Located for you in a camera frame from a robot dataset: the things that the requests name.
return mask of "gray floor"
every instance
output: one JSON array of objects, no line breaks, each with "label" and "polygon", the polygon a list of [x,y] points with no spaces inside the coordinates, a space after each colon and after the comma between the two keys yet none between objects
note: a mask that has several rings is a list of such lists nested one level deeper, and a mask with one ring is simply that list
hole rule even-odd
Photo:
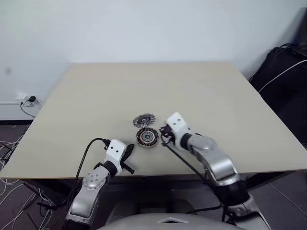
[{"label": "gray floor", "polygon": [[[28,126],[0,126],[0,140],[15,141],[27,128]],[[0,151],[0,156],[2,156],[4,152],[5,149],[2,149]],[[21,183],[22,182],[20,181],[14,185],[8,185],[5,194],[0,196],[0,202],[10,190]],[[292,173],[274,181],[272,185],[288,196],[297,206],[307,213],[307,171]],[[4,183],[0,182],[0,193],[3,189]],[[148,196],[156,196],[156,191],[151,192],[152,194],[148,194]],[[307,218],[292,203],[269,185],[255,189],[251,193],[255,197],[259,208],[273,230],[307,230]],[[21,186],[8,196],[0,206],[0,229],[16,217],[17,212],[31,194],[32,192],[29,189],[25,186]],[[194,208],[211,207],[218,203],[212,192],[205,185],[200,185],[197,189],[172,190],[170,192],[170,197],[185,199],[189,201]],[[106,194],[106,196],[102,198],[100,210],[98,211],[93,229],[104,223],[114,205],[123,198],[128,199],[129,194],[123,196],[120,191],[114,191]],[[36,205],[39,201],[40,199],[36,200],[29,209],[22,213],[22,215],[17,219],[14,229],[35,229],[34,224],[31,222],[27,214],[30,215],[38,227],[40,226],[43,217],[40,216],[39,207]],[[65,214],[66,210],[64,208],[55,211],[48,227],[53,230],[59,230],[61,228],[61,223],[65,218]],[[199,213],[199,215],[220,219],[221,210],[202,212]]]}]

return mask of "power outlet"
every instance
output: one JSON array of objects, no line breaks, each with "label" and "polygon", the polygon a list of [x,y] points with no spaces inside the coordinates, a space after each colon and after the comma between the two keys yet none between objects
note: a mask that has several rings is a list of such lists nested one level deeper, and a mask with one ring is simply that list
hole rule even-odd
[{"label": "power outlet", "polygon": [[[31,102],[27,102],[26,101],[31,97],[31,96],[35,96],[36,97],[36,101],[31,103]],[[20,104],[21,102],[24,103],[25,107],[32,107],[34,106],[36,103],[41,102],[38,98],[38,96],[36,94],[18,94],[15,98],[15,101]]]}]

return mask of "black cable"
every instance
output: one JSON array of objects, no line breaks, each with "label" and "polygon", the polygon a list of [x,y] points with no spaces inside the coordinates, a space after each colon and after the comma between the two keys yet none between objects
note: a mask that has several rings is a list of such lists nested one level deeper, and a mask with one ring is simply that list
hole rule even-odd
[{"label": "black cable", "polygon": [[69,195],[69,198],[67,199],[67,207],[70,206],[70,200],[71,200],[71,198],[74,198],[74,196],[75,196],[76,187],[77,187],[77,182],[78,182],[78,180],[79,180],[79,174],[80,174],[80,171],[81,171],[81,168],[82,168],[84,159],[85,159],[85,157],[86,157],[86,154],[87,154],[87,152],[88,152],[90,146],[92,145],[92,143],[93,143],[94,141],[96,141],[96,140],[100,140],[100,141],[102,141],[102,142],[104,142],[104,143],[105,143],[105,141],[106,141],[106,139],[95,138],[95,139],[91,140],[91,142],[87,145],[87,147],[86,147],[86,149],[85,149],[85,152],[84,152],[84,154],[83,154],[82,160],[81,160],[81,162],[80,162],[80,165],[79,165],[79,168],[78,168],[76,177],[75,177],[74,185],[73,185],[73,187],[72,187],[72,189],[71,189],[71,195]]},{"label": "black cable", "polygon": [[10,147],[8,147],[6,144],[4,144],[3,142],[0,141],[0,144],[3,145],[4,147],[6,147],[8,150],[12,150]]},{"label": "black cable", "polygon": [[225,222],[225,217],[226,217],[226,213],[225,213],[225,210],[223,209],[222,222]]},{"label": "black cable", "polygon": [[41,217],[45,217],[46,216],[46,214],[43,214],[42,213],[42,206],[40,205],[39,206],[39,214],[41,215]]},{"label": "black cable", "polygon": [[221,207],[222,207],[222,205],[220,204],[220,205],[215,206],[215,207],[199,208],[199,209],[194,209],[194,210],[191,210],[189,212],[186,212],[186,214],[191,214],[191,213],[195,213],[195,212],[217,210],[217,209],[220,209]]},{"label": "black cable", "polygon": [[36,194],[34,196],[34,199],[31,200],[26,206],[24,206],[23,211],[27,210],[38,198],[39,198],[39,196]]},{"label": "black cable", "polygon": [[15,143],[15,146],[13,148],[11,148],[10,150],[8,150],[2,157],[2,160],[5,161],[5,164],[9,161],[9,159],[11,158],[11,155],[13,154],[13,152],[15,151],[17,145],[19,143]]},{"label": "black cable", "polygon": [[[82,183],[82,181],[79,181],[79,183],[77,184],[77,188],[80,186],[81,183]],[[72,195],[72,189],[71,189],[71,192],[69,193],[69,195],[67,197],[67,202],[66,202],[67,210],[70,208],[71,195]]]},{"label": "black cable", "polygon": [[32,222],[32,224],[34,225],[35,229],[38,230],[37,225],[35,224],[35,222],[33,221],[33,219],[31,218],[31,216],[29,215],[29,213],[26,213],[27,216],[29,217],[30,221]]},{"label": "black cable", "polygon": [[204,181],[205,183],[207,183],[207,180],[204,176],[201,175],[201,173],[199,171],[197,171],[192,165],[190,165],[185,159],[183,159],[178,153],[176,153],[174,150],[172,150],[167,143],[163,140],[163,138],[161,137],[161,140],[163,142],[163,145],[166,146],[169,150],[171,150],[179,159],[181,159],[190,169],[192,169],[200,178],[202,181]]},{"label": "black cable", "polygon": [[35,118],[35,116],[33,116],[33,115],[27,113],[27,112],[23,109],[23,107],[22,107],[23,104],[24,104],[23,102],[20,102],[20,109],[21,109],[25,114],[27,114],[27,115],[29,115],[29,116]]}]

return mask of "cable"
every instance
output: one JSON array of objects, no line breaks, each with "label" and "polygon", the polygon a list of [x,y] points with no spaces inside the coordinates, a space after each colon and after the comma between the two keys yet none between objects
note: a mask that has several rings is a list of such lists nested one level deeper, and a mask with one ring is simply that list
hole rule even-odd
[{"label": "cable", "polygon": [[77,182],[79,180],[79,174],[80,174],[80,171],[81,171],[81,168],[82,168],[82,165],[83,165],[83,162],[84,162],[84,159],[85,159],[85,156],[90,148],[90,146],[92,145],[92,143],[96,140],[100,140],[102,142],[105,142],[106,139],[102,139],[102,138],[95,138],[93,140],[91,140],[91,142],[87,145],[86,149],[85,149],[85,152],[83,154],[83,157],[82,157],[82,160],[80,162],[80,165],[79,165],[79,168],[78,168],[78,171],[77,171],[77,174],[76,174],[76,177],[75,177],[75,181],[74,181],[74,185],[71,189],[71,194],[69,195],[68,199],[67,199],[67,207],[70,206],[70,200],[71,200],[71,197],[74,197],[75,196],[75,192],[76,192],[76,187],[77,187]]},{"label": "cable", "polygon": [[7,149],[11,150],[11,148],[8,147],[6,144],[4,144],[2,141],[0,141],[0,144],[3,145],[4,147],[6,147]]},{"label": "cable", "polygon": [[200,178],[202,181],[204,181],[205,183],[207,183],[207,180],[204,176],[201,175],[201,173],[199,171],[197,171],[192,165],[190,165],[184,158],[182,158],[175,150],[172,149],[172,147],[170,147],[168,145],[168,143],[166,143],[164,140],[163,140],[163,137],[161,137],[161,140],[164,144],[164,146],[166,146],[169,150],[171,150],[179,159],[181,159],[190,169],[192,169]]},{"label": "cable", "polygon": [[6,179],[5,179],[5,186],[4,186],[4,190],[3,190],[3,192],[0,194],[0,196],[1,196],[1,195],[3,195],[3,194],[5,193],[5,190],[6,190],[6,185],[7,185],[7,182],[6,182]]},{"label": "cable", "polygon": [[195,212],[217,210],[217,209],[220,209],[221,207],[222,207],[222,205],[220,204],[220,205],[215,206],[215,207],[199,208],[199,209],[194,209],[194,210],[191,210],[189,212],[186,212],[186,214],[195,213]]},{"label": "cable", "polygon": [[1,230],[4,230],[7,226],[9,226],[13,221],[15,221],[15,220],[23,213],[22,209],[23,209],[24,206],[28,203],[28,201],[31,199],[31,197],[32,197],[33,195],[35,195],[35,194],[31,194],[31,195],[29,196],[29,198],[28,198],[27,201],[24,203],[24,205],[22,206],[22,208],[18,211],[17,216],[16,216],[14,219],[12,219],[9,223],[7,223]]},{"label": "cable", "polygon": [[[268,61],[268,64],[266,64],[265,66],[260,66],[259,70],[257,71],[257,73],[260,71],[263,71],[263,69],[267,68],[270,64],[273,63],[273,60],[275,58],[277,58],[282,52],[284,52],[285,50],[287,50],[288,48],[291,48],[292,46],[297,46],[297,44],[292,44],[292,43],[285,43],[283,45],[281,45],[279,48],[283,48],[284,46],[287,46],[286,48],[280,50],[279,52],[277,51],[277,53],[275,54],[275,56],[273,56],[269,61]],[[248,81],[251,82],[252,79],[254,78],[255,75],[253,75]]]},{"label": "cable", "polygon": [[26,213],[27,216],[29,217],[30,221],[32,222],[32,224],[34,225],[35,229],[38,230],[37,225],[35,224],[34,220],[32,219],[32,217],[29,215],[29,213]]},{"label": "cable", "polygon": [[12,191],[14,191],[15,189],[19,188],[20,186],[23,186],[23,184],[20,184],[20,185],[14,187],[14,188],[5,196],[5,198],[0,202],[0,206],[2,205],[2,203],[4,202],[4,200],[9,196],[9,194],[11,194]]},{"label": "cable", "polygon": [[16,180],[16,181],[13,181],[13,182],[6,182],[6,183],[9,184],[9,185],[12,185],[12,184],[17,183],[18,181],[19,181],[19,180]]},{"label": "cable", "polygon": [[225,222],[225,217],[226,217],[226,212],[225,212],[225,209],[223,209],[222,222]]},{"label": "cable", "polygon": [[[35,196],[36,196],[36,194],[35,194],[35,193],[32,193],[32,195],[29,197],[29,198],[32,197],[31,201],[35,198]],[[27,201],[24,203],[24,205],[23,205],[23,206],[21,207],[21,209],[18,211],[17,215],[19,215],[19,214],[21,215],[21,214],[24,212],[23,208],[25,207],[25,204],[27,204],[29,200],[30,200],[30,199],[27,199]],[[17,220],[17,218],[15,218],[11,230],[14,229],[14,225],[15,225],[16,220]]]},{"label": "cable", "polygon": [[[43,192],[41,192],[41,189],[40,189],[40,188],[38,189],[38,192],[39,192],[40,198],[42,198],[43,200],[47,201],[50,205],[52,205],[53,202],[52,202]],[[47,222],[44,224],[44,222],[45,222],[45,220],[46,220],[48,214],[50,214],[49,219],[48,219]],[[45,217],[44,217],[42,223],[40,224],[40,226],[39,226],[39,228],[38,228],[39,230],[45,229],[45,227],[47,226],[47,224],[48,224],[49,221],[51,220],[51,216],[52,216],[52,210],[49,209],[49,210],[47,211],[47,213],[46,213],[46,215],[45,215]]]},{"label": "cable", "polygon": [[46,216],[46,214],[44,215],[42,213],[42,206],[41,205],[39,206],[39,214],[41,215],[41,217],[45,217]]},{"label": "cable", "polygon": [[300,62],[297,62],[296,64],[294,64],[293,66],[289,67],[288,69],[286,69],[284,72],[280,73],[279,75],[277,75],[275,78],[273,78],[272,80],[270,80],[268,83],[266,83],[258,92],[260,93],[268,84],[270,84],[272,81],[274,81],[275,79],[279,78],[281,75],[283,75],[284,73],[286,73],[287,71],[289,71],[290,69],[294,68],[295,66],[303,63],[307,61],[306,60],[303,60],[303,61],[300,61]]},{"label": "cable", "polygon": [[22,107],[23,104],[24,104],[23,102],[20,102],[20,109],[21,109],[25,114],[27,114],[27,115],[29,115],[29,116],[35,118],[35,116],[33,116],[33,115],[27,113],[27,112],[23,109],[23,107]]},{"label": "cable", "polygon": [[271,183],[269,183],[269,186],[271,186],[272,189],[274,189],[276,192],[278,192],[280,195],[282,195],[284,198],[290,201],[291,204],[293,204],[305,217],[307,217],[307,214],[303,212],[303,210],[299,206],[297,206],[289,197],[287,197],[285,194],[283,194],[281,191],[275,188]]},{"label": "cable", "polygon": [[9,145],[9,144],[16,143],[16,142],[19,142],[19,141],[10,142],[10,141],[5,141],[5,140],[0,140],[0,142],[8,143],[8,145]]},{"label": "cable", "polygon": [[2,160],[5,160],[5,164],[7,163],[7,161],[10,159],[11,155],[13,154],[13,152],[15,151],[16,147],[18,146],[21,138],[23,138],[25,134],[25,131],[20,135],[20,137],[14,142],[13,146],[12,146],[12,150],[7,151],[4,156],[2,157]]}]

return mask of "silver robot arm segment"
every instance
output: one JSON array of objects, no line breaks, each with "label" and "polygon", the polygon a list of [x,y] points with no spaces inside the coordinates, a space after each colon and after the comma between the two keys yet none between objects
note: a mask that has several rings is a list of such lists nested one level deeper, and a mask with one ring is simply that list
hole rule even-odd
[{"label": "silver robot arm segment", "polygon": [[221,201],[224,212],[237,226],[247,230],[270,230],[253,197],[227,154],[212,138],[193,134],[179,113],[172,114],[160,128],[171,149],[188,151],[201,162],[209,175],[209,186]]},{"label": "silver robot arm segment", "polygon": [[84,178],[81,190],[73,200],[66,220],[90,226],[99,207],[99,196],[111,177],[122,171],[121,160],[127,146],[116,139],[111,140],[103,164],[98,164]]}]

